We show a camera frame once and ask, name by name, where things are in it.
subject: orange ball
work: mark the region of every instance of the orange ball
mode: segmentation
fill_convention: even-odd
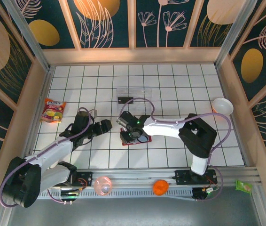
[[[163,195],[169,189],[169,184],[165,180],[158,180],[153,185],[153,192],[155,195]]]

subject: chip bag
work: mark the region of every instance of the chip bag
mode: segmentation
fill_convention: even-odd
[[[59,102],[46,98],[41,120],[49,123],[60,123],[65,106],[66,102]]]

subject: cable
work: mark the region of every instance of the cable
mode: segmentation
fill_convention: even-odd
[[[20,164],[19,166],[17,166],[15,169],[13,169],[13,170],[12,170],[12,171],[11,171],[11,172],[10,172],[5,178],[4,178],[4,180],[2,181],[1,186],[0,186],[0,203],[1,203],[1,205],[2,205],[3,207],[6,207],[6,208],[12,208],[12,207],[15,207],[15,206],[18,205],[17,203],[15,203],[15,204],[13,204],[13,205],[8,205],[8,204],[6,204],[6,203],[3,201],[3,198],[2,198],[3,188],[4,188],[5,184],[6,184],[6,182],[10,179],[10,177],[13,176],[14,173],[16,173],[16,172],[17,172],[20,168],[22,168],[23,166],[29,164],[31,161],[34,161],[35,159],[39,158],[40,156],[42,156],[43,154],[45,154],[46,152],[48,152],[49,150],[51,150],[54,146],[59,145],[60,143],[65,142],[65,141],[68,141],[68,140],[70,140],[70,139],[76,138],[76,137],[82,135],[83,133],[85,133],[85,131],[88,129],[88,127],[89,127],[89,125],[90,125],[90,122],[91,122],[91,115],[90,115],[89,111],[88,111],[86,108],[84,108],[84,107],[80,107],[79,110],[78,110],[78,112],[80,112],[81,109],[85,110],[85,111],[87,112],[87,114],[88,114],[88,124],[87,124],[87,126],[86,126],[85,129],[83,129],[80,133],[78,133],[78,134],[76,134],[76,135],[73,135],[73,136],[71,136],[71,137],[68,137],[68,138],[65,138],[65,139],[63,139],[63,140],[60,140],[60,141],[58,141],[57,143],[52,144],[50,147],[48,147],[48,148],[45,149],[44,151],[42,151],[42,152],[40,152],[39,154],[37,154],[37,157],[33,157],[33,158],[31,158],[31,159],[25,161],[24,163]]]
[[[153,104],[150,100],[148,100],[148,99],[146,99],[146,98],[142,98],[142,97],[136,97],[136,98],[133,98],[133,99],[127,101],[127,102],[124,104],[124,106],[122,107],[122,109],[120,110],[119,116],[122,114],[122,112],[123,112],[125,106],[128,105],[130,102],[132,102],[132,101],[134,101],[134,100],[145,100],[145,101],[149,102],[149,103],[152,105],[152,108],[153,108],[150,117],[152,118],[152,120],[154,120],[155,122],[159,122],[159,123],[165,123],[165,122],[168,122],[168,123],[170,123],[170,124],[179,124],[179,123],[184,123],[184,122],[192,121],[192,120],[194,120],[194,119],[198,119],[198,118],[202,118],[202,117],[210,116],[210,115],[220,116],[220,117],[224,118],[224,119],[227,121],[227,123],[228,123],[228,132],[227,132],[226,136],[225,136],[225,137],[224,137],[224,138],[223,138],[223,139],[222,139],[217,145],[215,145],[215,146],[211,149],[211,151],[210,151],[210,153],[209,153],[209,157],[208,157],[207,165],[210,165],[210,160],[211,160],[212,152],[213,152],[214,150],[216,150],[216,148],[219,147],[219,146],[220,146],[220,145],[221,145],[221,144],[222,144],[222,143],[223,143],[223,142],[229,137],[229,135],[230,135],[230,132],[231,132],[231,123],[230,123],[230,120],[229,120],[225,115],[223,115],[223,114],[220,114],[220,113],[206,113],[206,114],[200,114],[200,115],[197,115],[197,116],[195,116],[195,117],[191,117],[191,118],[189,118],[189,119],[184,119],[184,120],[180,120],[180,121],[168,121],[168,120],[160,121],[160,120],[155,119],[154,116],[153,116],[154,111],[155,111],[155,106],[154,106],[154,104]],[[214,197],[212,197],[212,198],[210,198],[210,199],[200,200],[200,201],[202,201],[202,202],[205,202],[205,201],[209,201],[209,200],[215,199],[216,197],[218,197],[218,196],[221,194],[221,192],[222,192],[222,190],[223,190],[223,184],[224,184],[223,182],[224,182],[224,181],[223,181],[223,176],[222,176],[221,172],[220,172],[219,169],[216,168],[215,166],[212,166],[212,165],[210,165],[210,166],[213,167],[213,168],[219,173],[219,176],[220,176],[220,178],[221,178],[221,182],[222,182],[222,184],[221,184],[221,187],[220,187],[220,189],[219,189],[219,192],[217,193],[216,196],[214,196]]]

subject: green snack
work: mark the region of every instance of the green snack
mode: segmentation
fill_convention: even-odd
[[[249,183],[242,182],[240,180],[236,181],[236,190],[251,194],[252,191],[252,185]]]

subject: white tile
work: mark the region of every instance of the white tile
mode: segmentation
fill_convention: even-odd
[[[167,149],[169,167],[187,167],[185,149]]]
[[[207,89],[205,88],[191,88],[194,100],[209,100]]]
[[[78,112],[78,103],[67,103],[64,109],[63,116],[74,117]]]
[[[200,75],[202,73],[202,69],[200,65],[187,65],[188,74],[189,75]]]
[[[152,101],[155,111],[154,115],[162,115],[162,106],[160,101]],[[152,106],[151,105],[146,105],[146,112],[152,112]]]
[[[91,144],[91,150],[100,150],[100,149],[109,150],[109,144],[110,144],[110,133],[105,133],[93,138]]]
[[[188,76],[174,76],[176,87],[190,87]]]
[[[203,74],[217,74],[214,64],[201,65]]]
[[[40,133],[38,135],[38,140],[36,144],[35,150],[42,150],[52,142],[56,140],[56,134],[55,133]]]
[[[95,108],[95,102],[80,102],[78,108],[84,107],[87,108],[89,111]]]
[[[220,130],[218,132],[220,139],[223,139],[227,134],[226,130]],[[222,147],[238,147],[235,132],[233,130],[230,132],[229,137],[224,141],[224,143],[222,143]]]
[[[128,87],[128,77],[118,76],[113,78],[113,88]]]
[[[179,138],[165,137],[165,140],[166,140],[166,148],[183,148],[184,149],[184,143]]]
[[[162,102],[163,115],[179,115],[179,108],[177,101],[163,101]]]
[[[54,77],[68,77],[69,66],[57,66]]]
[[[62,133],[69,124],[74,123],[75,117],[63,117],[61,123],[58,126],[58,133]]]
[[[64,93],[64,89],[52,89],[49,91],[48,98],[54,101],[63,101]]]
[[[149,149],[149,167],[167,167],[165,149]]]
[[[152,136],[152,142],[148,142],[148,148],[165,148],[165,136]]]
[[[96,97],[96,89],[82,89],[80,102],[94,102]]]
[[[161,100],[160,88],[152,88],[151,90],[152,90],[152,100],[153,101]]]
[[[143,74],[144,75],[158,75],[157,65],[144,65]]]
[[[158,76],[144,76],[144,87],[159,87]]]
[[[193,100],[191,88],[176,88],[178,100]]]
[[[160,87],[175,87],[174,76],[160,76]]]
[[[226,166],[222,148],[213,151],[210,164],[213,166]]]
[[[111,116],[111,102],[96,102],[95,108],[98,116]]]
[[[216,124],[217,124],[218,129],[228,129],[228,122],[226,119],[224,119],[220,116],[215,116],[214,118],[216,120]],[[230,118],[229,118],[229,120],[230,120],[230,124],[231,124],[231,129],[233,129],[232,121]]]
[[[84,77],[98,76],[98,74],[99,74],[99,66],[98,65],[85,66]]]
[[[219,97],[224,97],[221,87],[208,87],[207,90],[210,100],[214,100]]]
[[[65,89],[67,78],[53,78],[51,89]]]
[[[83,78],[80,77],[69,77],[67,80],[67,89],[80,89],[82,87]]]
[[[39,133],[56,133],[58,129],[58,123],[48,123],[43,121],[41,123]]]
[[[68,102],[79,102],[80,93],[81,93],[80,89],[67,89],[65,91],[65,96],[64,96],[63,101],[66,101],[67,103]]]
[[[207,87],[220,87],[219,77],[217,75],[204,75]]]
[[[69,77],[83,77],[84,66],[71,66],[69,71]]]
[[[186,65],[172,65],[174,75],[188,75]]]
[[[128,65],[114,65],[114,76],[127,76]]]
[[[159,75],[172,75],[172,65],[158,65]]]
[[[188,115],[196,113],[195,104],[193,101],[178,101],[180,115]]]
[[[96,92],[96,101],[112,101],[112,89],[98,89]]]
[[[130,150],[129,151],[129,168],[147,168],[148,152],[147,150]]]
[[[193,154],[187,148],[185,149],[185,152],[188,161],[188,166],[191,167],[191,164],[193,163]]]
[[[243,166],[244,161],[241,151],[238,147],[223,148],[227,166]]]
[[[128,149],[127,145],[122,144],[119,133],[111,133],[110,149]]]
[[[112,88],[113,77],[99,77],[97,82],[97,88]]]
[[[108,169],[109,150],[91,150],[90,169]]]
[[[112,76],[113,65],[100,65],[99,76]]]
[[[96,89],[97,79],[97,77],[84,77],[82,89]]]
[[[212,112],[211,104],[209,100],[195,101],[197,114],[205,114]]]
[[[129,65],[129,75],[143,75],[142,65]]]
[[[129,76],[129,87],[143,87],[143,76]]]
[[[176,89],[161,88],[161,100],[177,100]]]
[[[109,168],[128,168],[128,150],[110,150]]]
[[[189,76],[191,87],[206,87],[203,75]]]
[[[73,151],[71,153],[70,163],[76,166],[78,169],[89,168],[90,151]]]

